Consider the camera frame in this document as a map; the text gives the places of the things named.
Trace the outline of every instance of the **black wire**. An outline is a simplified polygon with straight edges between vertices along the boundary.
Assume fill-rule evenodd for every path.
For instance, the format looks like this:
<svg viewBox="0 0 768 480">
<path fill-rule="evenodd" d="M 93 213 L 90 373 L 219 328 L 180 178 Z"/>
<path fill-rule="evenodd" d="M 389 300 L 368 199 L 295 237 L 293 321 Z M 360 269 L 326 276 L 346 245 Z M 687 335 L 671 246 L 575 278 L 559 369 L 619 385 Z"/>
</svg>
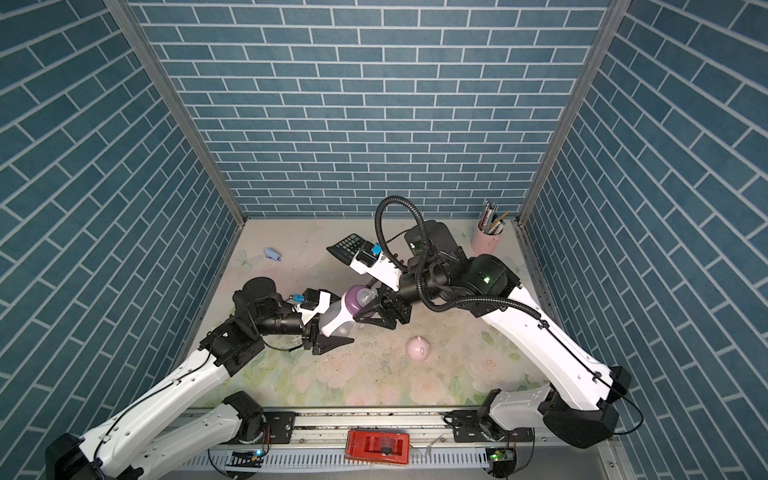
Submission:
<svg viewBox="0 0 768 480">
<path fill-rule="evenodd" d="M 545 330 L 547 330 L 547 333 L 549 333 L 549 334 L 552 336 L 552 338 L 554 338 L 555 340 L 557 340 L 557 341 L 558 341 L 558 343 L 559 343 L 559 344 L 560 344 L 560 345 L 561 345 L 561 346 L 562 346 L 562 347 L 565 349 L 565 351 L 566 351 L 566 352 L 568 352 L 568 353 L 570 353 L 570 354 L 571 354 L 571 356 L 572 356 L 572 357 L 574 357 L 574 358 L 576 359 L 576 361 L 577 361 L 577 362 L 579 362 L 579 363 L 581 364 L 581 366 L 583 366 L 583 367 L 584 367 L 584 369 L 586 369 L 586 370 L 587 370 L 587 371 L 588 371 L 588 372 L 589 372 L 589 373 L 592 375 L 592 378 L 593 378 L 593 379 L 599 380 L 599 381 L 600 381 L 600 383 L 602 383 L 603 385 L 607 386 L 607 387 L 608 387 L 610 390 L 612 390 L 614 393 L 616 393 L 617 395 L 619 395 L 619 398 L 620 398 L 620 399 L 623 399 L 623 400 L 625 400 L 627 403 L 629 403 L 630 405 L 632 405 L 632 406 L 634 407 L 634 409 L 635 409 L 635 410 L 637 410 L 637 413 L 639 413 L 639 414 L 640 414 L 640 421 L 639 421 L 639 422 L 637 423 L 637 425 L 635 425 L 635 426 L 634 426 L 632 429 L 629 429 L 629 430 L 627 430 L 626 432 L 613 432 L 613 435 L 629 435 L 629 434 L 630 434 L 630 433 L 632 433 L 632 432 L 636 432 L 636 431 L 637 431 L 637 429 L 639 429 L 641 426 L 643 426 L 643 423 L 645 423 L 645 415 L 643 415 L 643 412 L 642 412 L 642 410 L 640 410 L 640 407 L 638 407 L 638 406 L 637 406 L 637 404 L 635 404 L 635 402 L 633 402 L 632 400 L 630 400 L 630 399 L 628 399 L 628 398 L 626 397 L 626 395 L 627 395 L 629 392 L 627 392 L 627 394 L 623 394 L 623 393 L 619 392 L 617 389 L 615 389 L 613 386 L 609 385 L 609 384 L 608 384 L 608 383 L 607 383 L 605 380 L 603 380 L 603 379 L 601 378 L 600 374 L 598 374 L 598 373 L 594 372 L 592 369 L 590 369 L 588 366 L 586 366 L 586 365 L 584 364 L 584 362 L 582 362 L 582 361 L 581 361 L 581 359 L 580 359 L 580 358 L 578 358 L 578 356 L 576 356 L 576 354 L 575 354 L 575 353 L 573 353 L 573 352 L 571 351 L 571 349 L 569 349 L 569 348 L 568 348 L 568 347 L 567 347 L 567 346 L 566 346 L 566 345 L 563 343 L 563 341 L 562 341 L 562 340 L 560 340 L 560 339 L 558 338 L 558 336 L 556 336 L 554 333 L 552 333 L 552 331 L 549 329 L 549 325 L 544 325 L 542 328 L 544 328 Z"/>
<path fill-rule="evenodd" d="M 239 475 L 235 475 L 234 477 L 230 477 L 229 474 L 227 473 L 226 469 L 224 469 L 223 472 L 221 470 L 219 470 L 219 467 L 216 466 L 216 464 L 214 463 L 214 460 L 210 457 L 210 449 L 208 449 L 208 461 L 210 462 L 210 466 L 214 467 L 214 470 L 216 470 L 221 475 L 224 475 L 227 478 L 235 478 L 235 479 L 237 479 L 237 477 L 239 476 Z"/>
<path fill-rule="evenodd" d="M 416 264 L 414 277 L 416 282 L 416 291 L 419 294 L 419 300 L 421 300 L 422 303 L 424 303 L 424 305 L 428 309 L 430 309 L 432 312 L 440 313 L 440 312 L 445 312 L 446 310 L 450 310 L 451 308 L 462 305 L 464 303 L 493 303 L 496 306 L 510 306 L 514 309 L 521 310 L 522 312 L 527 313 L 529 316 L 532 316 L 536 320 L 541 318 L 541 314 L 538 311 L 536 311 L 536 309 L 522 302 L 518 302 L 517 300 L 510 300 L 510 299 L 501 298 L 498 296 L 472 295 L 472 296 L 465 296 L 462 298 L 458 298 L 456 300 L 451 300 L 449 302 L 445 302 L 440 305 L 435 305 L 427 297 L 427 294 L 425 291 L 424 279 L 422 277 L 422 274 L 424 272 L 424 267 L 427 263 L 427 257 L 429 256 L 429 248 L 427 246 L 427 240 L 429 236 L 427 235 L 426 225 L 424 223 L 424 219 L 422 218 L 421 213 L 419 212 L 419 209 L 416 208 L 416 205 L 414 205 L 413 202 L 408 200 L 407 198 L 400 197 L 398 195 L 390 195 L 389 197 L 382 200 L 381 203 L 379 203 L 379 206 L 376 208 L 376 214 L 373 217 L 373 229 L 376 231 L 376 239 L 379 241 L 379 246 L 382 249 L 382 253 L 390 262 L 394 263 L 395 267 L 398 268 L 400 271 L 402 271 L 403 273 L 406 273 L 408 271 L 406 266 L 404 264 L 401 264 L 395 258 L 392 252 L 389 251 L 387 242 L 384 239 L 384 230 L 382 229 L 382 216 L 384 214 L 384 210 L 386 210 L 386 208 L 390 204 L 403 205 L 408 210 L 408 212 L 410 212 L 410 214 L 413 215 L 413 218 L 416 220 L 416 225 L 418 225 L 419 227 L 419 236 L 421 238 L 421 243 L 422 243 L 422 252 L 421 252 L 421 255 L 419 255 L 419 262 Z"/>
<path fill-rule="evenodd" d="M 281 349 L 281 348 L 278 348 L 278 347 L 276 347 L 276 346 L 271 346 L 271 345 L 270 345 L 269 343 L 267 343 L 267 342 L 264 342 L 264 345 L 266 345 L 266 346 L 270 347 L 272 350 L 277 350 L 278 352 L 292 352 L 293 350 L 298 350 L 298 349 L 300 349 L 302 346 L 304 346 L 304 343 L 300 343 L 299 345 L 296 345 L 296 346 L 292 346 L 292 347 L 290 347 L 289 349 Z"/>
<path fill-rule="evenodd" d="M 403 234 L 404 234 L 405 232 L 407 232 L 408 230 L 403 230 L 402 232 L 398 233 L 397 235 L 395 235 L 394 237 L 390 238 L 390 239 L 389 239 L 389 240 L 387 240 L 386 242 L 387 242 L 387 243 L 389 243 L 389 242 L 391 242 L 391 241 L 393 241 L 393 240 L 396 240 L 396 239 L 397 239 L 397 237 L 399 237 L 400 235 L 403 235 Z"/>
<path fill-rule="evenodd" d="M 210 351 L 208 352 L 208 356 L 207 356 L 207 357 L 205 357 L 205 362 L 203 362 L 203 363 L 202 363 L 202 365 L 198 366 L 196 369 L 193 369 L 193 370 L 190 370 L 190 371 L 189 371 L 189 372 L 187 372 L 187 373 L 184 373 L 182 376 L 180 376 L 180 377 L 179 377 L 179 378 L 177 378 L 177 379 L 174 379 L 174 380 L 173 380 L 171 383 L 167 384 L 167 385 L 166 385 L 166 386 L 164 386 L 163 388 L 161 388 L 161 389 L 158 389 L 158 390 L 155 390 L 154 392 L 152 392 L 152 393 L 150 393 L 149 395 L 145 396 L 143 399 L 140 399 L 138 402 L 135 402 L 134 404 L 132 404 L 132 405 L 128 406 L 128 408 L 126 408 L 126 409 L 125 409 L 125 410 L 124 410 L 124 411 L 123 411 L 123 412 L 120 414 L 120 416 L 118 417 L 118 419 L 114 421 L 114 423 L 112 424 L 112 426 L 111 426 L 111 427 L 109 427 L 109 430 L 107 430 L 107 432 L 106 432 L 106 433 L 104 433 L 104 438 L 102 438 L 102 439 L 101 439 L 101 441 L 98 443 L 98 445 L 96 445 L 96 449 L 94 450 L 94 462 L 96 462 L 96 464 L 98 465 L 98 451 L 99 451 L 99 449 L 101 448 L 101 446 L 102 446 L 104 443 L 106 443 L 106 441 L 105 441 L 104 439 L 106 439 L 106 438 L 109 436 L 109 434 L 112 432 L 112 430 L 114 429 L 114 427 L 118 426 L 118 423 L 119 423 L 119 422 L 120 422 L 120 421 L 123 419 L 123 417 L 125 417 L 125 416 L 126 416 L 126 414 L 127 414 L 128 412 L 130 412 L 132 409 L 136 408 L 137 406 L 141 405 L 141 403 L 142 403 L 142 402 L 144 402 L 145 400 L 149 400 L 150 398 L 152 398 L 153 396 L 155 396 L 155 395 L 157 395 L 158 393 L 162 392 L 163 390 L 167 389 L 168 387 L 171 387 L 171 386 L 173 386 L 173 385 L 177 385 L 177 384 L 178 384 L 178 382 L 179 382 L 179 381 L 181 381 L 181 380 L 182 380 L 184 377 L 186 377 L 186 376 L 189 376 L 189 375 L 192 375 L 192 374 L 193 374 L 193 373 L 195 373 L 197 370 L 199 370 L 199 369 L 203 368 L 203 367 L 204 367 L 206 364 L 208 364 L 208 360 L 210 360 Z"/>
<path fill-rule="evenodd" d="M 515 308 L 517 310 L 520 310 L 524 313 L 527 313 L 529 316 L 533 317 L 534 319 L 538 320 L 541 328 L 544 328 L 547 330 L 547 332 L 560 343 L 560 345 L 565 349 L 566 352 L 568 352 L 572 357 L 576 359 L 577 362 L 581 364 L 581 366 L 584 367 L 584 369 L 589 372 L 593 379 L 600 380 L 600 382 L 603 383 L 603 385 L 607 386 L 611 391 L 617 393 L 619 395 L 619 398 L 626 400 L 630 405 L 632 405 L 636 410 L 637 413 L 640 414 L 640 421 L 635 427 L 633 427 L 630 430 L 627 430 L 626 432 L 614 432 L 614 435 L 628 435 L 632 432 L 635 432 L 637 429 L 639 429 L 644 421 L 645 417 L 640 410 L 640 408 L 632 402 L 630 399 L 626 398 L 621 392 L 619 392 L 617 389 L 615 389 L 613 386 L 606 383 L 599 374 L 595 373 L 590 369 L 584 362 L 581 361 L 578 356 L 576 356 L 575 353 L 571 351 L 552 331 L 549 329 L 549 325 L 547 323 L 543 323 L 541 321 L 541 314 L 536 311 L 536 309 L 525 305 L 522 302 L 518 302 L 516 300 L 510 300 L 506 298 L 501 297 L 494 297 L 494 296 L 485 296 L 485 295 L 476 295 L 476 296 L 465 296 L 456 300 L 451 300 L 450 302 L 445 302 L 441 305 L 435 305 L 427 296 L 426 292 L 424 291 L 424 284 L 422 281 L 422 272 L 424 270 L 424 266 L 427 261 L 427 256 L 429 255 L 429 249 L 427 248 L 427 231 L 426 231 L 426 225 L 424 224 L 424 219 L 422 218 L 421 212 L 419 212 L 419 209 L 416 207 L 416 205 L 408 200 L 407 198 L 400 197 L 397 195 L 391 195 L 379 203 L 379 206 L 376 208 L 376 213 L 373 216 L 373 228 L 376 231 L 376 239 L 379 241 L 379 246 L 382 249 L 382 253 L 386 258 L 389 259 L 392 263 L 395 264 L 397 268 L 399 268 L 403 273 L 406 271 L 405 266 L 400 265 L 397 261 L 394 255 L 392 255 L 392 252 L 389 251 L 389 247 L 387 246 L 387 241 L 384 240 L 384 230 L 382 229 L 382 216 L 384 214 L 384 210 L 386 210 L 387 206 L 390 204 L 400 204 L 403 205 L 408 212 L 410 212 L 411 215 L 413 215 L 413 218 L 416 220 L 416 224 L 419 227 L 419 236 L 421 238 L 422 242 L 422 252 L 419 256 L 419 262 L 416 265 L 415 270 L 415 281 L 416 281 L 416 291 L 419 293 L 419 299 L 424 303 L 424 305 L 430 309 L 433 312 L 445 312 L 446 310 L 450 310 L 451 308 L 454 308 L 458 305 L 461 305 L 463 303 L 493 303 L 496 306 L 511 306 L 512 308 Z"/>
<path fill-rule="evenodd" d="M 533 452 L 536 449 L 536 429 L 531 429 L 531 430 L 533 430 L 533 443 L 531 444 L 531 456 L 528 457 L 528 461 L 525 463 L 525 465 L 518 468 L 512 473 L 517 473 L 517 472 L 520 472 L 521 470 L 525 470 L 525 468 L 531 464 L 531 460 L 533 459 Z"/>
<path fill-rule="evenodd" d="M 248 312 L 248 316 L 250 317 L 250 324 L 253 325 L 253 329 L 256 330 L 256 333 L 259 334 L 259 336 L 261 337 L 261 341 L 264 342 L 264 345 L 270 347 L 272 350 L 277 350 L 278 352 L 292 352 L 293 350 L 298 350 L 302 346 L 304 346 L 304 342 L 301 342 L 299 345 L 292 346 L 289 349 L 281 349 L 281 348 L 278 348 L 276 346 L 271 346 L 269 343 L 264 341 L 264 335 L 262 335 L 261 332 L 259 332 L 259 329 L 256 327 L 256 322 L 253 321 L 253 315 L 250 314 L 250 310 L 248 309 L 248 305 L 250 305 L 250 304 L 251 304 L 251 302 L 249 302 L 245 306 L 245 311 Z"/>
</svg>

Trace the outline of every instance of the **red container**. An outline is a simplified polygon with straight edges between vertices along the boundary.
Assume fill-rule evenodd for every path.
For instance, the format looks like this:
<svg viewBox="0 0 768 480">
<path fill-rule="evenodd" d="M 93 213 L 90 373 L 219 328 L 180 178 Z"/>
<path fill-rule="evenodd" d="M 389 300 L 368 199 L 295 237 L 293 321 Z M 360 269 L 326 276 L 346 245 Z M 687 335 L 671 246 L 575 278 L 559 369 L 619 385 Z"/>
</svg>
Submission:
<svg viewBox="0 0 768 480">
<path fill-rule="evenodd" d="M 344 453 L 348 460 L 408 465 L 409 441 L 405 433 L 349 430 Z"/>
</svg>

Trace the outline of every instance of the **metal corner post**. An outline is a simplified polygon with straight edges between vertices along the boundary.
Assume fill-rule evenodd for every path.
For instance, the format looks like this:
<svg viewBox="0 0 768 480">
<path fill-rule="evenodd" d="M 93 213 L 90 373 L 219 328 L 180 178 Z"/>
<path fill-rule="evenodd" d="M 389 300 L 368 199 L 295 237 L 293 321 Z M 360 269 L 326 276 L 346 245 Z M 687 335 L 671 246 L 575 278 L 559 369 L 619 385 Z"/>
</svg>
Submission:
<svg viewBox="0 0 768 480">
<path fill-rule="evenodd" d="M 149 41 L 149 37 L 144 32 L 144 29 L 139 25 L 138 18 L 134 14 L 133 9 L 128 4 L 127 0 L 104 0 L 104 4 L 112 14 L 114 21 L 120 27 L 120 30 L 125 35 L 125 39 L 128 40 L 128 44 L 133 48 L 134 53 L 138 57 L 144 70 L 149 75 L 152 84 L 160 93 L 163 98 L 166 107 L 170 111 L 170 114 L 174 116 L 176 123 L 178 123 L 181 133 L 190 143 L 192 150 L 197 155 L 197 159 L 205 168 L 210 180 L 214 183 L 216 190 L 224 200 L 227 208 L 235 218 L 237 225 L 242 227 L 245 224 L 245 213 L 240 208 L 240 204 L 232 194 L 227 181 L 221 174 L 221 170 L 216 165 L 214 156 L 208 150 L 208 146 L 205 144 L 205 140 L 197 126 L 192 121 L 192 117 L 189 115 L 184 102 L 181 100 L 174 84 L 171 83 L 162 63 L 160 62 L 157 53 L 152 44 Z"/>
<path fill-rule="evenodd" d="M 627 12 L 630 2 L 631 0 L 613 0 L 611 6 L 605 12 L 598 34 L 594 38 L 594 44 L 584 60 L 581 74 L 578 80 L 576 80 L 576 85 L 571 95 L 568 97 L 568 103 L 563 108 L 558 126 L 552 134 L 552 139 L 549 141 L 549 145 L 547 145 L 541 163 L 536 170 L 536 175 L 534 175 L 531 182 L 531 187 L 528 189 L 528 195 L 520 207 L 520 213 L 518 214 L 518 223 L 520 225 L 525 225 L 525 222 L 531 216 L 533 206 L 536 204 L 541 189 L 544 188 L 544 183 L 547 181 L 547 177 L 552 171 L 555 161 L 558 159 L 560 150 L 562 150 L 565 143 L 565 138 L 568 136 L 576 120 L 576 114 L 587 97 L 589 87 L 598 74 L 598 69 L 603 63 L 605 53 L 608 51 L 608 47 L 611 46 L 611 42 L 616 35 L 621 20 L 624 19 L 624 13 Z"/>
</svg>

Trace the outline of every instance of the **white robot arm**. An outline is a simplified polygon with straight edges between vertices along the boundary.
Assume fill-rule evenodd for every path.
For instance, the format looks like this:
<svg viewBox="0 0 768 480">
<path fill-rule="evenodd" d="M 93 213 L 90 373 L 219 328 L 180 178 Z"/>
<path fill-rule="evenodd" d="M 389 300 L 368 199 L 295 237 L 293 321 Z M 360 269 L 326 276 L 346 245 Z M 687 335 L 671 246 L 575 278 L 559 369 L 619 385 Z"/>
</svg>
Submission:
<svg viewBox="0 0 768 480">
<path fill-rule="evenodd" d="M 383 236 L 381 218 L 389 204 L 403 205 L 416 219 L 417 225 L 405 234 L 414 255 L 407 265 L 389 252 Z M 503 262 L 492 255 L 468 259 L 448 228 L 434 220 L 425 222 L 409 200 L 387 197 L 374 223 L 379 242 L 363 243 L 353 265 L 383 285 L 376 301 L 355 315 L 356 320 L 376 311 L 388 317 L 383 326 L 394 328 L 394 319 L 410 321 L 413 303 L 436 312 L 468 310 L 507 336 L 551 382 L 533 392 L 492 392 L 478 412 L 485 416 L 488 436 L 543 423 L 571 445 L 587 448 L 613 435 L 618 412 L 612 403 L 627 394 L 631 381 L 626 369 L 608 367 L 585 352 L 541 310 Z M 438 297 L 445 303 L 432 303 Z"/>
<path fill-rule="evenodd" d="M 381 216 L 390 203 L 406 206 L 416 219 L 417 226 L 405 235 L 414 255 L 407 265 L 389 252 L 381 230 Z M 490 439 L 542 425 L 580 448 L 613 435 L 618 413 L 612 403 L 627 393 L 631 378 L 626 370 L 609 368 L 586 353 L 541 311 L 499 259 L 491 255 L 468 259 L 443 223 L 425 222 L 407 199 L 387 197 L 376 211 L 375 225 L 379 243 L 363 241 L 351 258 L 343 260 L 382 283 L 375 296 L 356 286 L 346 295 L 354 291 L 360 296 L 347 303 L 330 292 L 307 289 L 290 297 L 295 303 L 289 303 L 271 279 L 249 280 L 233 295 L 235 315 L 209 332 L 200 348 L 168 377 L 83 436 L 65 433 L 54 440 L 46 450 L 48 479 L 155 480 L 218 443 L 258 442 L 268 435 L 266 420 L 263 409 L 245 392 L 227 397 L 208 414 L 171 433 L 158 435 L 269 346 L 262 336 L 301 335 L 302 343 L 294 349 L 303 347 L 320 355 L 354 341 L 334 335 L 343 326 L 356 321 L 394 329 L 397 322 L 410 321 L 415 303 L 437 312 L 458 307 L 481 317 L 550 379 L 551 385 L 530 392 L 492 391 L 478 410 L 480 427 Z M 438 297 L 445 303 L 432 303 Z"/>
</svg>

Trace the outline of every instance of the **pink pen holder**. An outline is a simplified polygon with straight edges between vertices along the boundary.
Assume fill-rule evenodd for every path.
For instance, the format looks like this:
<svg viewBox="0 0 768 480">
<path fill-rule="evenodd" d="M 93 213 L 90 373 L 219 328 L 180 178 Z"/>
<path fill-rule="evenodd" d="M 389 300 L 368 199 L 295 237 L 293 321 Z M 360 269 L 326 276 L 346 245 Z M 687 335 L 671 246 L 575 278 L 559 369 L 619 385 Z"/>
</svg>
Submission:
<svg viewBox="0 0 768 480">
<path fill-rule="evenodd" d="M 475 251 L 475 255 L 494 253 L 498 242 L 501 241 L 501 236 L 501 233 L 486 235 L 478 225 L 475 225 L 475 236 L 472 238 L 472 249 Z"/>
</svg>

